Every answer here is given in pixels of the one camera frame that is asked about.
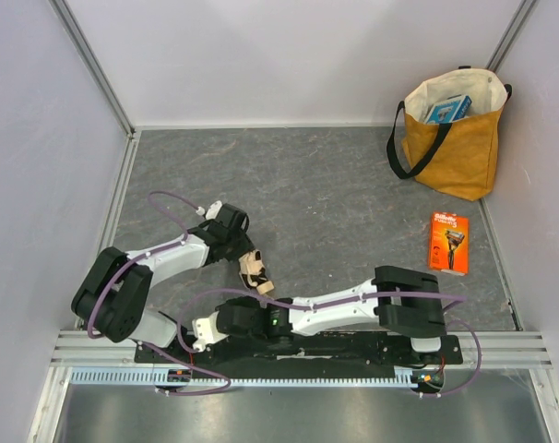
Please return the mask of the beige folding umbrella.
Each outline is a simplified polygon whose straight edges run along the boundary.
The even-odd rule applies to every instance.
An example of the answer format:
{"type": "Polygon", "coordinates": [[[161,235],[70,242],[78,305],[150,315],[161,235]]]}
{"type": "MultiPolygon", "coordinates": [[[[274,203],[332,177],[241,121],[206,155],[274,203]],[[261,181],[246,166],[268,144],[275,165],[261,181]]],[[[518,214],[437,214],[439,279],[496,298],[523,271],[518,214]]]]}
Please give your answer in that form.
{"type": "Polygon", "coordinates": [[[275,286],[268,277],[261,251],[255,249],[239,258],[240,277],[246,289],[270,297],[275,286]]]}

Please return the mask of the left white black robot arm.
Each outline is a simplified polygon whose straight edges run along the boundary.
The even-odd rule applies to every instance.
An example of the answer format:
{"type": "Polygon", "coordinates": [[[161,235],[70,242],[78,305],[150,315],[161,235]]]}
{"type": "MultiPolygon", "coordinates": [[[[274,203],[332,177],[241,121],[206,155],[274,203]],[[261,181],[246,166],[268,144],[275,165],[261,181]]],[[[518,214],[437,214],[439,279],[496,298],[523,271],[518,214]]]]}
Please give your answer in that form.
{"type": "Polygon", "coordinates": [[[150,290],[183,272],[223,259],[237,261],[254,251],[248,227],[246,212],[217,201],[203,222],[169,242],[128,252],[109,246],[93,262],[71,310],[91,327],[91,338],[167,347],[177,335],[177,323],[147,308],[150,290]]]}

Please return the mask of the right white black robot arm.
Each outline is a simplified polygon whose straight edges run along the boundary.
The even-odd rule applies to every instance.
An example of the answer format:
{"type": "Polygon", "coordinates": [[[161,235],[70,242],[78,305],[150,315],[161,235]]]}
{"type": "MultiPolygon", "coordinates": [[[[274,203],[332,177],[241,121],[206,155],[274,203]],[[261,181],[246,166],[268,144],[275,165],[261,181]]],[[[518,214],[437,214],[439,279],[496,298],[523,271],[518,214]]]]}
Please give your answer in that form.
{"type": "Polygon", "coordinates": [[[207,349],[232,358],[381,359],[404,365],[438,362],[446,336],[439,283],[433,274],[394,266],[350,289],[261,305],[251,296],[216,308],[207,349]]]}

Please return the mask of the orange razor package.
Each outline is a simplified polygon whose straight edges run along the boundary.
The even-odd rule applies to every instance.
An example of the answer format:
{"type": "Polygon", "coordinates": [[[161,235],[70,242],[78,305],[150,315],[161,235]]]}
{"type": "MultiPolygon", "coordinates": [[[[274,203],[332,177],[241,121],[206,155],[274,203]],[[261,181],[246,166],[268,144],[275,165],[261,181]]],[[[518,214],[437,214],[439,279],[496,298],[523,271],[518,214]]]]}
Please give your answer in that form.
{"type": "Polygon", "coordinates": [[[431,218],[428,267],[455,275],[470,270],[470,221],[455,213],[435,211],[431,218]]]}

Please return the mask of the mustard tote bag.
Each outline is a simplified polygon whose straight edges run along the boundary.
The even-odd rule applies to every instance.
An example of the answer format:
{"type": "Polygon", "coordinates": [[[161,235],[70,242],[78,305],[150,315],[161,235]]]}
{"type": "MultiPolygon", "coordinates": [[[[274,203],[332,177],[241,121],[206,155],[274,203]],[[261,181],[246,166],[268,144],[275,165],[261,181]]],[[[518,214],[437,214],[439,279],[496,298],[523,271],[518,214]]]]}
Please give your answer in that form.
{"type": "Polygon", "coordinates": [[[494,72],[462,66],[426,79],[398,103],[404,117],[402,152],[398,157],[396,131],[387,141],[387,160],[401,180],[414,179],[438,192],[475,201],[494,187],[499,150],[499,122],[513,87],[494,72]],[[449,97],[467,94],[472,105],[467,115],[451,124],[423,122],[431,107],[449,97]]]}

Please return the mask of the blue razor box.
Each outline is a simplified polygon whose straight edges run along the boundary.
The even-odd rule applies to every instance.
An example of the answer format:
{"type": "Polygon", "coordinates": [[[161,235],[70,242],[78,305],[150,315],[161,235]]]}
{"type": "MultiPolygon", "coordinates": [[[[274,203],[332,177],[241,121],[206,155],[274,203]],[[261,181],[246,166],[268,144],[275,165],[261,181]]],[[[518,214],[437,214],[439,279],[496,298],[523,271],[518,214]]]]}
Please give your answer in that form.
{"type": "Polygon", "coordinates": [[[428,125],[451,124],[463,119],[472,105],[471,97],[461,94],[436,102],[425,116],[423,122],[428,125]]]}

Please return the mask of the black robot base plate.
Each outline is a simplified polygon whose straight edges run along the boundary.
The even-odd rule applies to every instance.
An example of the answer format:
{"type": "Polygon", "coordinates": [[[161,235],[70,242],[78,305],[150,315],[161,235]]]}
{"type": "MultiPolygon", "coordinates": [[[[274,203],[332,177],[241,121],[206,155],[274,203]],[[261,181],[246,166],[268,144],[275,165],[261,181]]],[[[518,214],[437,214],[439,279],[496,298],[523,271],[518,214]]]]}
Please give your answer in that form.
{"type": "Polygon", "coordinates": [[[438,351],[421,353],[411,339],[383,331],[326,331],[311,337],[267,342],[230,337],[202,353],[189,354],[178,341],[164,349],[171,357],[219,373],[238,376],[379,376],[396,366],[421,369],[427,365],[461,365],[458,337],[446,335],[438,351]]]}

